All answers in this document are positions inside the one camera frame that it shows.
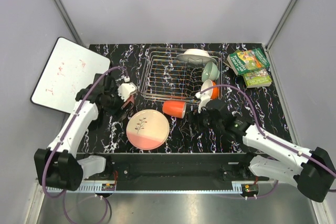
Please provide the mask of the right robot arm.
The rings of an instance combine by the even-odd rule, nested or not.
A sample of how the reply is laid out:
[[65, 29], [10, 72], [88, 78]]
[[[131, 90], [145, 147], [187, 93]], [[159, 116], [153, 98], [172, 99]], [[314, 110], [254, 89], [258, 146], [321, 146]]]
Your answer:
[[312, 151], [287, 142], [258, 127], [250, 119], [233, 116], [219, 99], [187, 112], [186, 118], [197, 133], [213, 130], [225, 140], [242, 143], [267, 155], [246, 153], [229, 171], [230, 178], [272, 178], [294, 186], [315, 202], [323, 202], [331, 189], [335, 167], [328, 152], [322, 148]]

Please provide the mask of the white scalloped plate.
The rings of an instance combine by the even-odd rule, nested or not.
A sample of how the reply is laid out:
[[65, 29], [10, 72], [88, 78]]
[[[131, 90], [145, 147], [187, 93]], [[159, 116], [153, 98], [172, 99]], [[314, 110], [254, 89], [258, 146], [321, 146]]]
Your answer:
[[216, 62], [209, 53], [201, 49], [188, 49], [184, 53], [176, 56], [178, 60], [192, 63], [195, 65], [207, 64], [208, 62]]

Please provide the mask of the chrome wire dish rack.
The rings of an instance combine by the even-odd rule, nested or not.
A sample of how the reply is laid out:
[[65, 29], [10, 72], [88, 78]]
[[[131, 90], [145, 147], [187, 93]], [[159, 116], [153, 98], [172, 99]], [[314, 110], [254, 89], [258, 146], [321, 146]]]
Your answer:
[[146, 100], [181, 100], [196, 104], [202, 87], [202, 72], [207, 64], [189, 49], [150, 47], [140, 81], [140, 93]]

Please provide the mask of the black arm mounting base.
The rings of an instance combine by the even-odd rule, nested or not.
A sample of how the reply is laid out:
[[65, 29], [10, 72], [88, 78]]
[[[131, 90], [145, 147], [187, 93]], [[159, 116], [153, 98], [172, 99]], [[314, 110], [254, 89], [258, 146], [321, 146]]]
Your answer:
[[117, 180], [117, 191], [215, 191], [254, 182], [246, 154], [103, 154], [106, 170], [90, 180]]

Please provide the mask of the pink plate with twig motif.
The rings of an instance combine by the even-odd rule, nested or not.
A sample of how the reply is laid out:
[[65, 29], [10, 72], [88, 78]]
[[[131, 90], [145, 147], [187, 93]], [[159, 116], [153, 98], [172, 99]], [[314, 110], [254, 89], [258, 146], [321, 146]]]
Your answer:
[[141, 150], [160, 147], [168, 138], [170, 124], [159, 111], [146, 109], [133, 115], [126, 128], [130, 143]]

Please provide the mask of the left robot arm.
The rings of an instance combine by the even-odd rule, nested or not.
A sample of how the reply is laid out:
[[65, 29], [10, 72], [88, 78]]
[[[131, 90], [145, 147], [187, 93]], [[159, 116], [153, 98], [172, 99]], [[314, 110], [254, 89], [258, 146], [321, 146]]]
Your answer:
[[113, 175], [113, 167], [105, 157], [90, 155], [77, 160], [77, 149], [101, 111], [111, 112], [117, 118], [125, 115], [127, 100], [135, 90], [129, 76], [117, 85], [111, 73], [105, 72], [97, 73], [94, 82], [76, 94], [74, 108], [59, 134], [46, 149], [39, 148], [34, 154], [38, 181], [44, 191], [48, 187], [75, 191], [84, 179], [92, 175], [103, 180]]

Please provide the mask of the pale green bowl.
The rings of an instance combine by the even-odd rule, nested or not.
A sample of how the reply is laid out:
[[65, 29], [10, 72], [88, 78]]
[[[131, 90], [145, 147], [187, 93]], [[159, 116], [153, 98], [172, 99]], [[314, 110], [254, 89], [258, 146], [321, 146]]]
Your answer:
[[219, 78], [219, 70], [215, 63], [208, 62], [202, 72], [202, 82], [205, 82], [206, 80], [212, 80], [215, 81]]

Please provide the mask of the pink plastic cup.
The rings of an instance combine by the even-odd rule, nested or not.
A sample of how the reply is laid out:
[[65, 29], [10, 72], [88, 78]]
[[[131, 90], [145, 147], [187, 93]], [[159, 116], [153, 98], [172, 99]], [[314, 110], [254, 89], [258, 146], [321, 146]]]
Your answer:
[[134, 95], [130, 96], [121, 107], [123, 110], [132, 109], [134, 106]]

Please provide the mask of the white and orange bowl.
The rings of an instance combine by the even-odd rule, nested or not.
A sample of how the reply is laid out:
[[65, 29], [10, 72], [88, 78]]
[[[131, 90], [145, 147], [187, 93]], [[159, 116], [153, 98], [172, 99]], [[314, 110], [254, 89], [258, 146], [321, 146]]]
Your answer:
[[[201, 91], [204, 91], [207, 88], [216, 86], [216, 83], [210, 79], [206, 80], [202, 87], [201, 87]], [[217, 99], [218, 95], [219, 95], [219, 88], [218, 87], [214, 87], [212, 89], [207, 90], [205, 93], [207, 93], [208, 95], [211, 96], [211, 100]]]

